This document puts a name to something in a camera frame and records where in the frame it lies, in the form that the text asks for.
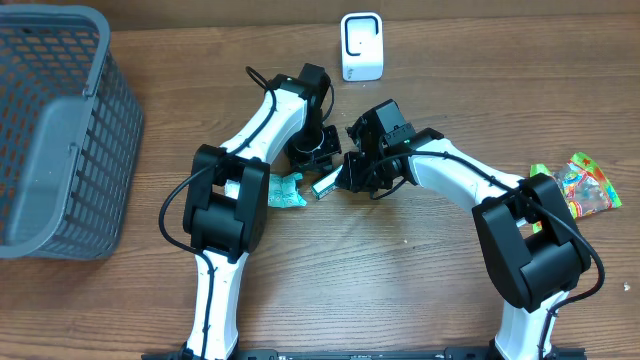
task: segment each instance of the candy bag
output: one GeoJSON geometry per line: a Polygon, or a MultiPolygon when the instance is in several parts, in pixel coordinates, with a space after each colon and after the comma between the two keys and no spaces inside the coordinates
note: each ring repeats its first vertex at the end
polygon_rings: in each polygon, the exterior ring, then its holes
{"type": "MultiPolygon", "coordinates": [[[[539,173],[555,179],[574,219],[622,205],[609,179],[585,153],[575,153],[560,171],[553,173],[543,164],[532,165],[530,175],[539,173]]],[[[541,229],[540,223],[533,225],[534,232],[541,229]]]]}

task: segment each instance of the gray plastic basket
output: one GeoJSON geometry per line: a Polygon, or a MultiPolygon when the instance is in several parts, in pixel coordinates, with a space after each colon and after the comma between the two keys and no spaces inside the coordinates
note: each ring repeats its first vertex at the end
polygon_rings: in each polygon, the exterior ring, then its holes
{"type": "Polygon", "coordinates": [[[142,111],[82,6],[0,6],[0,258],[95,259],[124,222],[142,111]]]}

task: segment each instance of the white device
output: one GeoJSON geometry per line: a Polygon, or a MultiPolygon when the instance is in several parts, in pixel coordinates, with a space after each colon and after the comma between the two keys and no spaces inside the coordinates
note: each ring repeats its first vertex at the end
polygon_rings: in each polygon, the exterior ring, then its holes
{"type": "Polygon", "coordinates": [[[373,12],[347,14],[340,22],[342,78],[378,80],[384,69],[382,19],[373,12]]]}

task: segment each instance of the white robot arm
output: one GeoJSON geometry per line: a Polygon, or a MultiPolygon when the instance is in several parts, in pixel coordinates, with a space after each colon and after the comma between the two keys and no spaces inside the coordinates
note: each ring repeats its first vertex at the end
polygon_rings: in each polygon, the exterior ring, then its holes
{"type": "MultiPolygon", "coordinates": [[[[522,180],[520,176],[500,172],[465,155],[446,138],[430,141],[419,147],[417,151],[446,152],[463,158],[514,189],[520,186],[519,181],[522,180]]],[[[505,190],[491,185],[467,166],[451,159],[417,155],[411,156],[408,162],[418,185],[446,196],[468,213],[471,213],[471,209],[480,205],[485,199],[498,198],[505,194],[505,190]]],[[[521,219],[517,224],[521,226],[526,224],[526,221],[521,219]]],[[[559,291],[542,302],[533,312],[516,308],[505,301],[502,324],[494,339],[494,346],[500,355],[505,360],[537,360],[538,341],[547,311],[553,304],[566,299],[568,295],[568,291],[559,291]]],[[[545,340],[544,355],[551,351],[551,331],[554,323],[555,317],[552,319],[545,340]]]]}
{"type": "MultiPolygon", "coordinates": [[[[253,139],[251,144],[238,153],[244,159],[258,158],[260,161],[271,164],[284,144],[297,132],[302,130],[307,115],[307,101],[298,94],[278,89],[275,90],[276,109],[273,117],[264,129],[253,139]]],[[[240,130],[231,140],[223,143],[222,148],[232,151],[239,147],[264,121],[272,106],[272,98],[265,94],[264,102],[247,125],[240,130]]],[[[249,253],[243,253],[238,260],[229,263],[226,254],[215,253],[210,250],[203,251],[215,269],[213,280],[213,299],[210,307],[207,300],[210,287],[210,274],[208,264],[196,256],[198,266],[198,294],[196,297],[196,312],[191,336],[187,340],[187,350],[194,356],[201,356],[205,339],[205,319],[209,317],[208,337],[206,343],[207,359],[226,360],[231,356],[238,342],[238,329],[236,327],[236,312],[238,306],[238,293],[242,271],[249,253]]]]}
{"type": "MultiPolygon", "coordinates": [[[[231,357],[238,342],[236,312],[242,271],[265,227],[270,164],[284,148],[294,169],[323,171],[330,166],[331,155],[340,152],[335,127],[322,124],[322,103],[332,89],[323,68],[305,64],[297,78],[280,74],[271,81],[250,68],[247,72],[261,80],[256,82],[266,90],[262,106],[221,147],[202,145],[194,157],[192,176],[181,185],[189,185],[183,227],[191,234],[191,246],[177,246],[196,254],[198,268],[191,335],[178,353],[143,355],[142,359],[231,357]],[[211,191],[212,185],[238,183],[236,198],[211,191]]],[[[166,233],[163,222],[160,224],[166,233]]],[[[176,245],[174,239],[167,240],[176,245]]]]}
{"type": "MultiPolygon", "coordinates": [[[[393,100],[364,113],[347,133],[360,151],[345,154],[339,188],[369,191],[373,199],[375,191],[402,177],[399,185],[409,181],[436,191],[473,215],[487,271],[505,299],[492,359],[538,359],[548,310],[567,298],[590,265],[570,234],[521,199],[534,199],[577,231],[555,181],[505,174],[465,155],[435,130],[416,133],[393,100]],[[525,242],[518,227],[536,220],[544,229],[525,242]]],[[[554,321],[543,355],[552,351],[554,321]]]]}

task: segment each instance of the wooden table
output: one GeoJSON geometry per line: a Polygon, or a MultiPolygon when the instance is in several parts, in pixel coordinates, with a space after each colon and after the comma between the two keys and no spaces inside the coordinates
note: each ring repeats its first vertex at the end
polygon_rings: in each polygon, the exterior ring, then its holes
{"type": "MultiPolygon", "coordinates": [[[[146,111],[146,132],[122,243],[107,261],[0,262],[0,358],[136,359],[189,335],[193,256],[157,229],[164,197],[202,143],[234,135],[262,101],[245,75],[297,75],[325,66],[339,129],[395,99],[417,129],[433,127],[464,152],[526,175],[584,151],[623,207],[579,222],[601,254],[604,289],[563,309],[560,346],[591,358],[640,358],[640,15],[455,19],[385,23],[381,81],[346,84],[337,25],[114,33],[113,53],[146,111]],[[432,115],[446,119],[424,120],[432,115]],[[631,290],[625,292],[623,283],[631,290]]],[[[340,130],[345,151],[353,149],[340,130]]],[[[280,159],[277,171],[286,172],[280,159]]],[[[502,299],[487,276],[470,216],[442,196],[405,186],[380,202],[338,191],[306,208],[272,210],[243,280],[242,348],[424,350],[486,345],[502,299]]],[[[168,216],[187,241],[184,194],[168,216]]],[[[595,271],[582,276],[590,287],[595,271]]]]}

